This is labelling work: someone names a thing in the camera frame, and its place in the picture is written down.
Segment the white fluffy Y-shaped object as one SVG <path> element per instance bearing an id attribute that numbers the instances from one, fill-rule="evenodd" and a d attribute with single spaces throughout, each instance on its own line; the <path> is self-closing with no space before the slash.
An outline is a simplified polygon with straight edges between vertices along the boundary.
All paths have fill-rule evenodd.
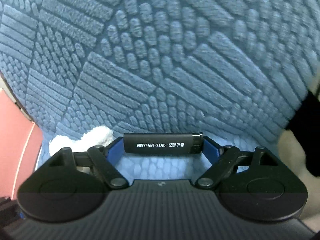
<path id="1" fill-rule="evenodd" d="M 84 152 L 95 145 L 107 146 L 114 141 L 113 131 L 106 126 L 98 126 L 83 134 L 80 139 L 73 140 L 65 135 L 57 135 L 49 142 L 49 154 L 52 157 L 64 147 L 72 152 Z"/>

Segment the black lighter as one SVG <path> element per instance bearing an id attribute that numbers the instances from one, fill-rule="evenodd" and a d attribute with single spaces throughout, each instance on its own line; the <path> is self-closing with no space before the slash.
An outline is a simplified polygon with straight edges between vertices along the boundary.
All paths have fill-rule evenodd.
<path id="1" fill-rule="evenodd" d="M 188 155 L 202 152 L 202 133 L 125 133 L 126 153 L 140 155 Z"/>

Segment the black white cream blanket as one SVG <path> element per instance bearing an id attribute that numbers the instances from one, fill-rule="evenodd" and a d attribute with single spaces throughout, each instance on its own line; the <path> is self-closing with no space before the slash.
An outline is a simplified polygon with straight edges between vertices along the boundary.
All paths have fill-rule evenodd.
<path id="1" fill-rule="evenodd" d="M 319 231 L 319 75 L 278 141 L 281 161 L 305 184 L 308 200 L 301 219 Z"/>

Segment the pink cardboard box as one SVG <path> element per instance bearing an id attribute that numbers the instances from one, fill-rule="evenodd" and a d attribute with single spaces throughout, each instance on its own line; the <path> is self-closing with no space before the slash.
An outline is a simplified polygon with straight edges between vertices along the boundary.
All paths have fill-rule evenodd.
<path id="1" fill-rule="evenodd" d="M 42 131 L 1 89 L 1 196 L 16 199 L 18 188 L 34 172 Z"/>

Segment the blue quilted sofa cover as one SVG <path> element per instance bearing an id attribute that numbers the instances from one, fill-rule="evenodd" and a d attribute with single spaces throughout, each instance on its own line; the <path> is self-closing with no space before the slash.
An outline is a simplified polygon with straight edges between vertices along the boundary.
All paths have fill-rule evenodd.
<path id="1" fill-rule="evenodd" d="M 318 70 L 319 0 L 1 0 L 1 72 L 44 133 L 203 132 L 276 152 Z"/>

